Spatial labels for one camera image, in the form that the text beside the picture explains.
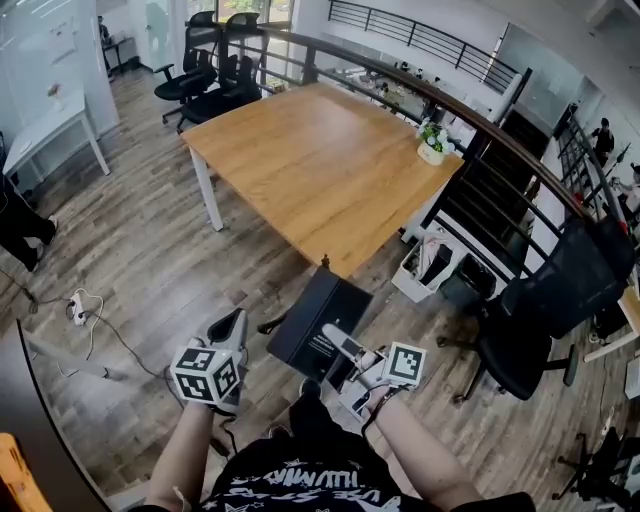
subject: door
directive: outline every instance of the door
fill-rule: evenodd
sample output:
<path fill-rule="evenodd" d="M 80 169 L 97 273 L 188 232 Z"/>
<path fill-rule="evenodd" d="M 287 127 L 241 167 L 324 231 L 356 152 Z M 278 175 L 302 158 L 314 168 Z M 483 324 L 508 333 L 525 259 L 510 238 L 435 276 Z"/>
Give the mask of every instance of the door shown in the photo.
<path fill-rule="evenodd" d="M 151 69 L 173 62 L 169 0 L 146 0 Z"/>

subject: forearm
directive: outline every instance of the forearm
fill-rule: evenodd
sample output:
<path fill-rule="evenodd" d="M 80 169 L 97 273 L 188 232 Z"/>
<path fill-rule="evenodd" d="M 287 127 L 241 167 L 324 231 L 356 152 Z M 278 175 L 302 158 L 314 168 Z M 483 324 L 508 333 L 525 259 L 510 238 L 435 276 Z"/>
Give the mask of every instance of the forearm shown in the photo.
<path fill-rule="evenodd" d="M 458 459 L 398 397 L 380 409 L 376 424 L 424 500 L 447 512 L 482 499 Z"/>
<path fill-rule="evenodd" d="M 196 402 L 187 404 L 151 475 L 148 505 L 181 511 L 182 502 L 174 487 L 189 503 L 199 502 L 212 425 L 211 409 Z"/>

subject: office chair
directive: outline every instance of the office chair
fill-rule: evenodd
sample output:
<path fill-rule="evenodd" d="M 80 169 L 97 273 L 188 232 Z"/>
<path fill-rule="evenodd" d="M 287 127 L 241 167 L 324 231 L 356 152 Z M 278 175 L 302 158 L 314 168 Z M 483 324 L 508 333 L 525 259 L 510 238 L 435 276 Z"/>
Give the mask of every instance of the office chair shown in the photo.
<path fill-rule="evenodd" d="M 464 394 L 468 400 L 485 372 L 520 400 L 528 400 L 545 371 L 564 370 L 573 383 L 578 365 L 575 346 L 566 359 L 548 361 L 551 338 L 560 339 L 580 322 L 617 301 L 627 286 L 633 246 L 615 218 L 598 223 L 570 220 L 543 265 L 529 278 L 515 278 L 478 314 L 475 343 L 439 338 L 439 347 L 477 352 L 480 367 Z"/>
<path fill-rule="evenodd" d="M 582 441 L 579 462 L 571 462 L 564 457 L 557 459 L 558 463 L 575 469 L 575 473 L 562 492 L 553 493 L 551 499 L 557 501 L 567 492 L 577 492 L 583 501 L 601 498 L 616 503 L 623 510 L 637 510 L 630 492 L 622 485 L 612 482 L 611 478 L 627 471 L 628 464 L 619 466 L 619 463 L 630 461 L 640 452 L 639 439 L 636 437 L 620 439 L 616 429 L 610 428 L 602 446 L 593 455 L 587 452 L 585 434 L 578 434 L 576 439 Z"/>
<path fill-rule="evenodd" d="M 203 94 L 182 107 L 182 119 L 178 123 L 178 133 L 182 133 L 185 119 L 194 124 L 201 124 L 209 119 L 225 114 L 236 108 L 262 99 L 262 93 L 256 83 L 257 65 L 253 59 L 244 55 L 240 59 L 240 68 L 236 70 L 237 55 L 227 55 L 227 44 L 233 38 L 234 27 L 256 27 L 258 13 L 234 14 L 225 26 L 223 40 L 220 45 L 220 87 Z M 239 32 L 245 36 L 244 29 Z"/>
<path fill-rule="evenodd" d="M 169 70 L 173 64 L 167 64 L 154 71 L 163 72 L 167 81 L 156 87 L 154 94 L 166 101 L 179 101 L 184 105 L 189 99 L 204 94 L 213 85 L 217 72 L 212 57 L 220 41 L 222 29 L 213 21 L 214 11 L 194 14 L 185 31 L 185 53 L 182 67 L 184 75 L 171 77 Z M 170 110 L 162 116 L 162 124 L 167 118 L 177 114 L 182 106 Z"/>
<path fill-rule="evenodd" d="M 240 69 L 235 86 L 230 89 L 222 87 L 215 89 L 184 105 L 182 107 L 183 119 L 178 124 L 178 133 L 182 132 L 184 119 L 194 124 L 201 124 L 209 119 L 260 100 L 262 93 L 256 85 L 253 68 L 253 60 L 245 55 L 240 61 Z"/>

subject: black box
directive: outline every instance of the black box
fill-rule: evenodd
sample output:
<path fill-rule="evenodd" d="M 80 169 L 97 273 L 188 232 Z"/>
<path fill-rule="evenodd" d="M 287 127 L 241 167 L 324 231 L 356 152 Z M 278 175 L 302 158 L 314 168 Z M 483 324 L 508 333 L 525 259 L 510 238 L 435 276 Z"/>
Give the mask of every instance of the black box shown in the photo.
<path fill-rule="evenodd" d="M 372 295 L 319 267 L 267 345 L 267 351 L 303 375 L 322 382 L 340 356 L 322 334 L 331 323 L 351 334 Z"/>

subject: wooden table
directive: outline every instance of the wooden table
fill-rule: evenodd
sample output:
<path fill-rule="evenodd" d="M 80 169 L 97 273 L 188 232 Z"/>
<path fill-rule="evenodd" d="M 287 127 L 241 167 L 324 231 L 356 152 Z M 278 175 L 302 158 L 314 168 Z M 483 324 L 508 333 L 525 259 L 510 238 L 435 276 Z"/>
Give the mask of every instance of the wooden table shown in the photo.
<path fill-rule="evenodd" d="M 450 155 L 430 166 L 411 126 L 326 84 L 252 103 L 182 138 L 216 230 L 214 172 L 308 260 L 326 255 L 345 278 L 462 165 Z"/>

